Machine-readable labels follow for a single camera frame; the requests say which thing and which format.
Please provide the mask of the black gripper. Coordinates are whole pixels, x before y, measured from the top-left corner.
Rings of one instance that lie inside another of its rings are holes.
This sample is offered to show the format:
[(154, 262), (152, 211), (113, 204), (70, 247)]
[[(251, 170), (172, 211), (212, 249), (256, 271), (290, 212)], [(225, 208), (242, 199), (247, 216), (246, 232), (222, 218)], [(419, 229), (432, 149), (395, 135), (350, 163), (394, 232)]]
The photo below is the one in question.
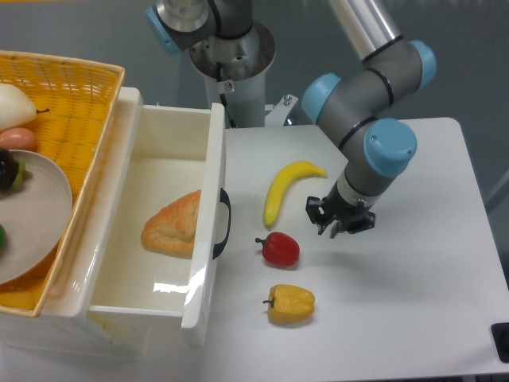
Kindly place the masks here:
[(323, 199), (307, 197), (305, 211), (309, 220), (317, 226), (320, 236), (332, 224), (331, 239), (342, 232), (355, 234), (375, 227), (375, 214), (371, 207), (363, 199), (347, 202), (337, 189), (332, 189)]

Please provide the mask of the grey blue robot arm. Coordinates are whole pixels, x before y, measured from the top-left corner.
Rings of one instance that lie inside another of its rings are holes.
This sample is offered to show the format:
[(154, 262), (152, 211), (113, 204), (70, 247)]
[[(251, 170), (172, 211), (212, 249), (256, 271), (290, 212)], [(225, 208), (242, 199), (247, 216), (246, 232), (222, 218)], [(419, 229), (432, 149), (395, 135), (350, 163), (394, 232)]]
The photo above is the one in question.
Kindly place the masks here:
[[(408, 166), (413, 131), (380, 113), (435, 76), (433, 50), (407, 41), (380, 1), (330, 4), (362, 71), (343, 80), (328, 73), (305, 90), (301, 107), (346, 157), (326, 197), (309, 197), (306, 212), (320, 232), (357, 233), (375, 226), (372, 206)], [(230, 128), (266, 125), (265, 75), (274, 61), (271, 32), (249, 1), (159, 1), (146, 18), (165, 51), (188, 52), (210, 103), (220, 103)]]

